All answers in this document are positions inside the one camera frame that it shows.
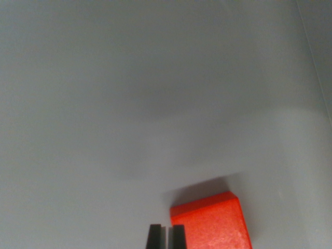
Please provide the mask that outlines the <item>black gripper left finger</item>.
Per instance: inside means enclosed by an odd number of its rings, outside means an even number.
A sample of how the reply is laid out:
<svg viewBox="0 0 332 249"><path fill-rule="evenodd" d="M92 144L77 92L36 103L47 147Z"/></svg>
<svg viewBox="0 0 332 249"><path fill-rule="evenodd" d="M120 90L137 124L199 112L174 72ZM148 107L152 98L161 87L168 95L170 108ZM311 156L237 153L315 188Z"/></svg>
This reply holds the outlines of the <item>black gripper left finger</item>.
<svg viewBox="0 0 332 249"><path fill-rule="evenodd" d="M166 248L166 228L161 224L151 224L146 242L146 249Z"/></svg>

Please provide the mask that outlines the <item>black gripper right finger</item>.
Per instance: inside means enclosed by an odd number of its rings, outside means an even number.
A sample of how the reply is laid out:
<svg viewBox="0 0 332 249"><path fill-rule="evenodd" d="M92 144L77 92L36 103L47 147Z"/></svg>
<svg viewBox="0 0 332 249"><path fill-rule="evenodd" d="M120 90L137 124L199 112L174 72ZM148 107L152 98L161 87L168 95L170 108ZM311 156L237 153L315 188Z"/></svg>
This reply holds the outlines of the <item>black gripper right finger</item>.
<svg viewBox="0 0 332 249"><path fill-rule="evenodd" d="M168 229L168 249L187 249L184 225L174 225Z"/></svg>

